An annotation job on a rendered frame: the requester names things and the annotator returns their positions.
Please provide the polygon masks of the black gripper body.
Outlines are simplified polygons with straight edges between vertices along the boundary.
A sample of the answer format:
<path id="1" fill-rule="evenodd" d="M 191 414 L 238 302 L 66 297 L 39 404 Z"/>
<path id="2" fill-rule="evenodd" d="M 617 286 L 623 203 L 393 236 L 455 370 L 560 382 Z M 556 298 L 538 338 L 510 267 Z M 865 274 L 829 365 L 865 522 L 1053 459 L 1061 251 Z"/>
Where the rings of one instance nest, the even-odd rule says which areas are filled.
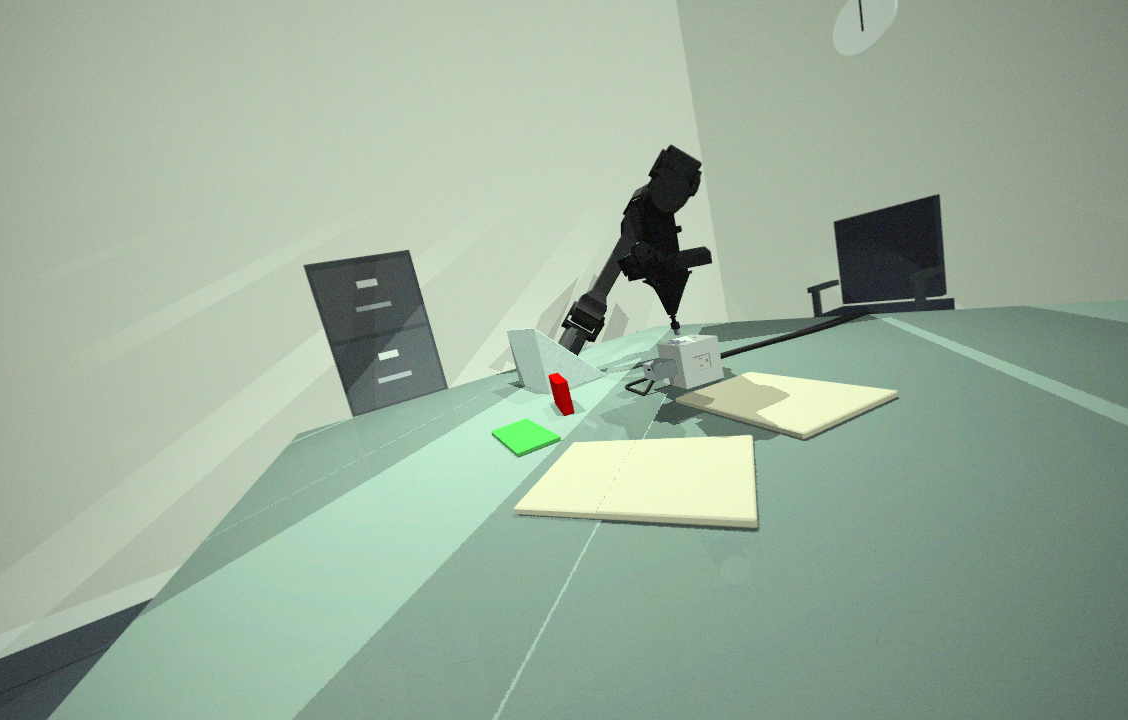
<path id="1" fill-rule="evenodd" d="M 711 251 L 706 247 L 698 247 L 698 249 L 687 249 L 680 251 L 677 232 L 682 232 L 682 227 L 675 223 L 675 220 L 670 222 L 659 222 L 646 225 L 641 229 L 642 234 L 638 236 L 638 242 L 650 242 L 650 237 L 656 237 L 656 240 L 663 246 L 666 261 L 664 263 L 650 263 L 651 266 L 641 267 L 640 272 L 628 275 L 628 281 L 640 281 L 640 279 L 652 279 L 661 275 L 672 275 L 680 272 L 688 272 L 688 267 L 702 266 L 712 263 Z M 654 232 L 654 234 L 652 234 Z"/>

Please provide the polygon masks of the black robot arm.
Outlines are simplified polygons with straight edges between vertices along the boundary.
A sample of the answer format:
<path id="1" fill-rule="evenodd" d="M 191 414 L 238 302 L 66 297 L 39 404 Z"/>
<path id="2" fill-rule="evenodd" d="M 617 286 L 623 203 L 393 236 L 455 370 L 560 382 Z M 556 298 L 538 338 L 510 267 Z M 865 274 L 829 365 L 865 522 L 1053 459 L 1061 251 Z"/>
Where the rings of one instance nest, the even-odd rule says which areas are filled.
<path id="1" fill-rule="evenodd" d="M 592 290 L 583 293 L 578 302 L 574 301 L 567 318 L 561 323 L 561 327 L 567 330 L 561 334 L 558 345 L 567 348 L 572 354 L 581 354 L 584 341 L 594 342 L 602 331 L 603 314 L 608 311 L 606 297 L 616 276 L 620 272 L 624 275 L 633 275 L 640 272 L 641 267 L 651 266 L 650 263 L 654 263 L 654 260 L 656 263 L 664 263 L 663 246 L 656 240 L 654 232 L 650 242 L 638 243 L 641 229 L 646 225 L 675 220 L 675 213 L 686 205 L 689 197 L 695 197 L 698 191 L 700 165 L 702 161 L 677 149 L 675 144 L 669 144 L 668 149 L 661 150 L 656 156 L 654 167 L 647 173 L 651 181 L 634 191 L 627 208 L 623 211 L 625 217 L 622 220 L 622 237 L 616 242 L 608 263 L 602 267 Z"/>

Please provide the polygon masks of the green flat square plate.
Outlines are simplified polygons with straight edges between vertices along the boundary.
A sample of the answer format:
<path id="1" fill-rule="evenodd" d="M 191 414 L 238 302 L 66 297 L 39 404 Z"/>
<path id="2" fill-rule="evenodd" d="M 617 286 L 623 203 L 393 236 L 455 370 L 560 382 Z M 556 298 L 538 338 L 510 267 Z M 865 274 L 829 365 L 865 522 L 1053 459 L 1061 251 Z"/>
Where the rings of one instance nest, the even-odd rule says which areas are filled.
<path id="1" fill-rule="evenodd" d="M 513 424 L 491 430 L 491 433 L 518 457 L 561 441 L 558 434 L 552 433 L 550 430 L 536 424 L 535 421 L 529 419 L 515 421 Z"/>

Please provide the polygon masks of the red rectangular block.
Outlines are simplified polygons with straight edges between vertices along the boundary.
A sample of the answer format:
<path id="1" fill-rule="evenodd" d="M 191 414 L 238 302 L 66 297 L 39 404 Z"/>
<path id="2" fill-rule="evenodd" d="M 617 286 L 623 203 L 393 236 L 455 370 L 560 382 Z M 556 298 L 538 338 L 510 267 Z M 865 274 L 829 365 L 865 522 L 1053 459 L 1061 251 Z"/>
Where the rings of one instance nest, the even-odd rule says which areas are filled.
<path id="1" fill-rule="evenodd" d="M 569 381 L 565 381 L 559 374 L 549 375 L 552 397 L 554 397 L 555 404 L 558 405 L 561 414 L 567 416 L 574 413 L 574 407 L 572 404 L 572 398 L 570 398 Z"/>

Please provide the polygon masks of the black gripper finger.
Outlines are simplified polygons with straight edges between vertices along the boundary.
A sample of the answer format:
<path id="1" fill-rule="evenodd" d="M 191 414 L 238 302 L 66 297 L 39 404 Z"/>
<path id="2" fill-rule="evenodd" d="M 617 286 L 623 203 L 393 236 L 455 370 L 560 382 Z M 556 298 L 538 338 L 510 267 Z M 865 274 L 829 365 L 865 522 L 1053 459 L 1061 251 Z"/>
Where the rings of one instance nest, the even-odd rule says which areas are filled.
<path id="1" fill-rule="evenodd" d="M 680 272 L 672 275 L 661 275 L 654 278 L 656 283 L 663 286 L 666 307 L 668 307 L 670 315 L 677 315 L 680 299 L 682 299 L 682 292 L 686 290 L 686 283 L 689 274 L 691 274 L 691 272 Z"/>
<path id="2" fill-rule="evenodd" d="M 656 297 L 659 297 L 661 304 L 663 304 L 663 307 L 666 309 L 666 315 L 670 315 L 668 307 L 666 307 L 666 295 L 663 291 L 663 286 L 656 283 L 656 281 L 654 281 L 654 278 L 647 279 L 647 281 L 642 281 L 642 282 L 650 284 L 651 287 L 654 287 L 654 290 L 656 291 Z"/>

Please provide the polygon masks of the beige flat board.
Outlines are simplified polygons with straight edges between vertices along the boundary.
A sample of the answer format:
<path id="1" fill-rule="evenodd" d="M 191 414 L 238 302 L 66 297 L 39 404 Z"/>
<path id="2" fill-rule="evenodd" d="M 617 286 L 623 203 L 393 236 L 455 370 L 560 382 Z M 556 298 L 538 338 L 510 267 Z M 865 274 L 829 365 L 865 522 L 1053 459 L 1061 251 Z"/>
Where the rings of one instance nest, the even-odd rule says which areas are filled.
<path id="1" fill-rule="evenodd" d="M 754 436 L 574 442 L 514 510 L 757 528 Z"/>

